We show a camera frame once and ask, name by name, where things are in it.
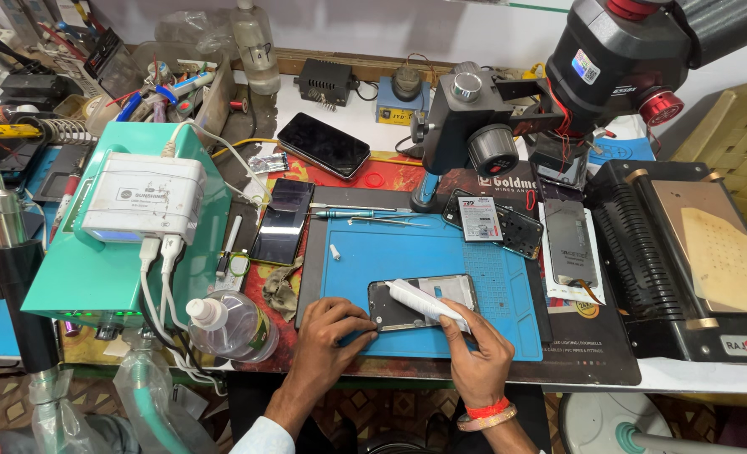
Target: coiled spring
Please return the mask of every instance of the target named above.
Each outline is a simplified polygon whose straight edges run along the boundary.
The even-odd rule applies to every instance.
[[[91,145],[96,139],[87,132],[83,121],[77,119],[42,119],[43,131],[52,144]]]
[[[309,98],[314,99],[316,103],[320,104],[321,108],[324,108],[327,111],[332,111],[332,112],[337,111],[337,105],[329,102],[329,100],[326,99],[326,95],[321,93],[320,90],[316,88],[309,89]]]

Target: human hand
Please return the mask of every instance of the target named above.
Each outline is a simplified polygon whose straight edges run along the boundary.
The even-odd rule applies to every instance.
[[[306,306],[287,381],[302,395],[323,396],[359,352],[378,334],[364,309],[345,298],[326,296]],[[339,341],[353,331],[364,331],[346,346]]]
[[[463,304],[441,298],[452,310],[469,323],[477,339],[479,351],[469,351],[457,323],[440,316],[440,325],[449,341],[451,354],[451,379],[466,406],[483,408],[496,404],[505,395],[505,380],[515,348],[481,315],[473,313]]]

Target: water bottle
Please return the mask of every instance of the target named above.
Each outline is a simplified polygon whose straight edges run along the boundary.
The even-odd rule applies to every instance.
[[[259,95],[277,93],[280,73],[267,12],[253,5],[253,0],[238,0],[230,22],[250,89]]]
[[[188,302],[188,334],[200,351],[239,363],[258,363],[278,346],[278,328],[250,298],[219,290]]]

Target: tiled floor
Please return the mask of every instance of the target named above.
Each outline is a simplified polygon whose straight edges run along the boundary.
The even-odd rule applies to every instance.
[[[204,397],[208,388],[194,388]],[[0,430],[23,428],[31,424],[28,377],[0,379]],[[74,378],[68,398],[82,413],[126,416],[111,380]],[[564,454],[558,432],[560,394],[544,396],[553,454]],[[326,433],[338,428],[340,419],[350,418],[357,426],[361,440],[387,430],[405,430],[424,437],[427,419],[436,412],[451,416],[457,404],[454,389],[332,389],[314,408],[312,416]],[[714,442],[719,428],[715,409],[695,402],[652,395],[653,402],[679,438]],[[230,441],[220,445],[220,452],[230,450]]]

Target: shoe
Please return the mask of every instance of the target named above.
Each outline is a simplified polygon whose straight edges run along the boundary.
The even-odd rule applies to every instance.
[[[449,446],[449,427],[451,422],[443,413],[435,413],[427,421],[427,449],[434,452],[445,452]]]

